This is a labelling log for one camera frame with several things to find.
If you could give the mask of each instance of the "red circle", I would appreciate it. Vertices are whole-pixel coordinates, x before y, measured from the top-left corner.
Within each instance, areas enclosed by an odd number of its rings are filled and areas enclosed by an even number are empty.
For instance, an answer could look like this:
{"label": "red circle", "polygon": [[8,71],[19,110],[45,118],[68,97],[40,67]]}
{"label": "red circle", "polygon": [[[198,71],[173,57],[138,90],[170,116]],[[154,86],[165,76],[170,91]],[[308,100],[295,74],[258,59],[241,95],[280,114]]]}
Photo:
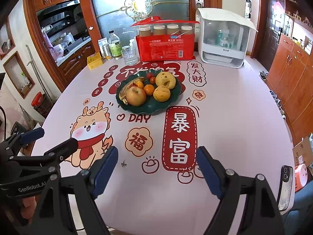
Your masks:
{"label": "red circle", "polygon": [[102,92],[102,87],[98,87],[98,88],[96,88],[96,89],[92,92],[91,96],[92,96],[92,97],[96,97],[96,96],[98,96],[99,94],[101,94],[101,92]]}
{"label": "red circle", "polygon": [[109,71],[109,72],[107,72],[106,74],[104,74],[103,77],[104,77],[105,79],[107,79],[107,78],[109,78],[110,76],[112,76],[113,73],[114,73],[113,71]]}
{"label": "red circle", "polygon": [[116,70],[117,69],[117,67],[118,67],[118,65],[116,64],[116,65],[113,65],[110,69],[109,69],[109,71],[114,71],[114,70]]}
{"label": "red circle", "polygon": [[108,82],[109,82],[108,79],[102,79],[102,80],[100,80],[100,82],[98,83],[98,86],[99,86],[99,87],[105,86]]}

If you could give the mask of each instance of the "white cabinet lid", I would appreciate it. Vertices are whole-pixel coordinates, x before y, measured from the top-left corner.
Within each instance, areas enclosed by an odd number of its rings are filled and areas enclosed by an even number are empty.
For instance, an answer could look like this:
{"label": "white cabinet lid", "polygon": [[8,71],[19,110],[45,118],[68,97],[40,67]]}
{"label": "white cabinet lid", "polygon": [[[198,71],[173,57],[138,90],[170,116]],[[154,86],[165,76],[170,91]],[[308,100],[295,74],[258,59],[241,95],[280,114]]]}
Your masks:
{"label": "white cabinet lid", "polygon": [[240,25],[250,27],[256,30],[254,24],[240,15],[233,13],[231,11],[217,9],[217,8],[199,8],[197,9],[197,14],[200,14],[202,18],[212,20],[212,21],[232,21]]}

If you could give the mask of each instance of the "smartphone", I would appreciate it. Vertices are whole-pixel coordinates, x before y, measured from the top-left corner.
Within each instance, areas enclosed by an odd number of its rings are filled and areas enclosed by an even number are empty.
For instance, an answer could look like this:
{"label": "smartphone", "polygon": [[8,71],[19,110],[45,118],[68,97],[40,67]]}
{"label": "smartphone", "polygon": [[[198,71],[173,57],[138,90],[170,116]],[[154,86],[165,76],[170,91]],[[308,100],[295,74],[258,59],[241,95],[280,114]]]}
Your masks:
{"label": "smartphone", "polygon": [[293,177],[293,168],[291,166],[284,165],[281,168],[281,182],[277,197],[279,211],[284,211],[288,208]]}

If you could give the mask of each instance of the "dark green plate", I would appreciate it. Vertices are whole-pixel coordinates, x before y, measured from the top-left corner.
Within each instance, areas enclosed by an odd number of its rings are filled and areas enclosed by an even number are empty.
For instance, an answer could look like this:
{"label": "dark green plate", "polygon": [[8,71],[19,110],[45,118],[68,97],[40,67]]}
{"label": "dark green plate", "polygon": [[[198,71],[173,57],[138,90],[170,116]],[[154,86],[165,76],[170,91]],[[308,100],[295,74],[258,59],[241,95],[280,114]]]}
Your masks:
{"label": "dark green plate", "polygon": [[[140,72],[137,72],[136,74],[134,75],[131,75],[129,76],[126,80],[122,81],[120,86],[118,87],[118,89],[116,90],[116,100],[117,100],[117,103],[121,106],[121,108],[123,110],[127,110],[131,113],[134,113],[134,114],[152,114],[154,112],[156,112],[157,110],[165,110],[167,109],[171,103],[175,102],[181,91],[182,91],[182,87],[178,81],[178,79],[175,77],[176,79],[176,85],[175,87],[171,90],[171,96],[170,96],[170,99],[168,99],[167,101],[165,102],[158,102],[157,100],[155,100],[153,98],[153,96],[147,96],[147,99],[145,101],[145,103],[143,105],[141,105],[140,107],[135,107],[135,106],[132,106],[130,104],[126,105],[124,104],[123,101],[120,100],[119,98],[119,94],[120,94],[120,91],[122,90],[122,88],[130,81],[134,80],[135,78],[137,77],[146,77],[147,73],[148,72],[151,72],[155,77],[160,73],[162,72],[162,70],[148,70],[148,71],[140,71]],[[145,80],[143,82],[144,85],[147,85],[147,84],[150,84],[149,80]]]}

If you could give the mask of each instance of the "white storage box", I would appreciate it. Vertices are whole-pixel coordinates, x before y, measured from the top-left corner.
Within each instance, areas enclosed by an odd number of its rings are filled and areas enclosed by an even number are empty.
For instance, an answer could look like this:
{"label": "white storage box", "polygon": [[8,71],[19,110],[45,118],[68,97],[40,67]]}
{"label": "white storage box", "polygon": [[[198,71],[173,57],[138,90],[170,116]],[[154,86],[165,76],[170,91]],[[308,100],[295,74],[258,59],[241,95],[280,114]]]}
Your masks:
{"label": "white storage box", "polygon": [[236,13],[217,8],[199,8],[198,50],[203,62],[239,68],[243,65],[253,23]]}

